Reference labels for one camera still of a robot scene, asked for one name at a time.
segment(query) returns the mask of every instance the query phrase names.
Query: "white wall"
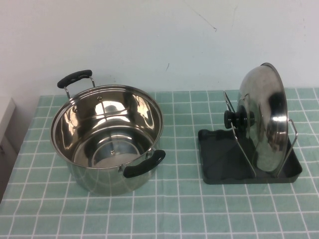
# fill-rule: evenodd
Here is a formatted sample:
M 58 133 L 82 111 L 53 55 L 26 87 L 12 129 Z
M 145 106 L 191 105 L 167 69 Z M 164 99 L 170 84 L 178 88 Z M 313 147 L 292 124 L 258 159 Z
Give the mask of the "white wall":
M 64 94 L 57 81 L 83 69 L 99 85 L 221 90 L 270 62 L 286 87 L 319 86 L 318 8 L 318 0 L 0 0 L 0 94 L 17 104 L 9 138 L 18 148 L 38 96 Z

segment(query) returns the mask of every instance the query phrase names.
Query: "pot rim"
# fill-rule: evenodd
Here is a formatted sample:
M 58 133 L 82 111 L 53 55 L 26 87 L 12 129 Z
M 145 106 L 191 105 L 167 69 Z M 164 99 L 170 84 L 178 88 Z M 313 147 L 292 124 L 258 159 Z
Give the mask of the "pot rim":
M 89 96 L 90 94 L 93 94 L 93 93 L 96 93 L 96 92 L 102 91 L 102 90 L 108 90 L 108 91 L 112 91 L 112 90 L 136 91 L 137 95 L 143 97 L 144 99 L 146 99 L 149 103 L 151 103 L 154 106 L 154 108 L 155 108 L 155 110 L 156 110 L 156 112 L 157 112 L 157 114 L 159 116 L 160 122 L 161 122 L 160 130 L 158 132 L 158 135 L 157 135 L 156 139 L 152 143 L 152 145 L 143 154 L 141 154 L 140 156 L 136 157 L 135 159 L 133 159 L 130 162 L 127 162 L 125 164 L 120 164 L 120 165 L 117 165 L 117 166 L 113 166 L 113 167 L 104 167 L 104 168 L 85 167 L 85 166 L 83 166 L 81 164 L 74 163 L 73 161 L 69 160 L 66 156 L 64 156 L 63 153 L 61 153 L 60 149 L 56 146 L 56 144 L 54 143 L 54 141 L 52 139 L 53 138 L 53 134 L 54 134 L 53 129 L 54 129 L 54 125 L 57 122 L 57 120 L 61 118 L 60 115 L 62 113 L 64 113 L 68 109 L 68 107 L 70 105 L 73 105 L 76 101 L 79 101 L 82 98 Z M 114 169 L 114 168 L 121 167 L 122 165 L 130 164 L 130 163 L 138 160 L 139 158 L 145 156 L 150 151 L 154 150 L 154 146 L 156 145 L 156 143 L 160 139 L 160 136 L 161 136 L 161 134 L 163 132 L 163 128 L 164 128 L 164 122 L 163 122 L 163 115 L 162 115 L 162 112 L 160 110 L 160 107 L 157 104 L 157 102 L 148 93 L 146 93 L 145 91 L 140 90 L 138 88 L 132 87 L 132 86 L 126 86 L 126 85 L 102 85 L 102 86 L 92 87 L 92 88 L 89 88 L 87 90 L 81 91 L 81 92 L 77 93 L 76 95 L 74 95 L 73 97 L 69 98 L 69 100 L 55 114 L 55 116 L 54 116 L 54 118 L 52 120 L 52 124 L 51 124 L 51 127 L 50 127 L 50 142 L 53 145 L 54 151 L 60 157 L 62 157 L 67 163 L 71 163 L 71 164 L 73 164 L 75 166 L 78 166 L 78 167 L 82 167 L 82 168 L 86 168 L 86 169 L 93 169 L 93 170 Z

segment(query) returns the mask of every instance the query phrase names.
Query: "black handle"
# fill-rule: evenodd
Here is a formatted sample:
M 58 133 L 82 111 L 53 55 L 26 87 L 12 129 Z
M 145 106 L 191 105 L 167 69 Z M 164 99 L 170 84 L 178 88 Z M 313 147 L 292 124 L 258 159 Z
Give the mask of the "black handle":
M 60 80 L 58 82 L 58 87 L 63 89 L 64 87 L 67 87 L 68 85 L 71 85 L 72 83 L 77 82 L 83 78 L 90 78 L 90 76 L 92 76 L 91 70 L 74 72 Z
M 164 150 L 155 150 L 153 156 L 136 166 L 127 166 L 123 171 L 123 176 L 126 178 L 133 178 L 140 176 L 151 171 L 153 168 L 159 165 L 159 163 L 165 158 Z

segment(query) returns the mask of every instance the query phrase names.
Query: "black lid knob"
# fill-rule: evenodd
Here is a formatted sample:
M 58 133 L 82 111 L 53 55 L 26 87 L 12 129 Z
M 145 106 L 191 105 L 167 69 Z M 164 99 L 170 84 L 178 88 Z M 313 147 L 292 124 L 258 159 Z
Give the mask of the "black lid knob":
M 236 121 L 235 113 L 231 111 L 225 111 L 224 113 L 224 124 L 226 128 L 231 128 L 231 123 Z
M 224 124 L 226 128 L 231 128 L 231 123 L 239 130 L 245 130 L 247 128 L 247 113 L 244 106 L 239 106 L 237 112 L 225 111 Z M 254 114 L 250 112 L 250 124 L 255 122 Z

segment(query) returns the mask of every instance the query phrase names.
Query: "stainless steel pot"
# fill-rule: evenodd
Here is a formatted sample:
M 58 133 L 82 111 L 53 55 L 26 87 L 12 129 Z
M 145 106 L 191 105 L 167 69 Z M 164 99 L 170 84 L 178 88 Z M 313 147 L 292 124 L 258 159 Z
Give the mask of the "stainless steel pot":
M 67 86 L 90 78 L 93 88 L 70 97 Z M 159 106 L 139 89 L 95 87 L 92 71 L 73 73 L 57 84 L 69 101 L 51 126 L 51 142 L 77 183 L 90 192 L 119 195 L 145 184 L 165 152 Z

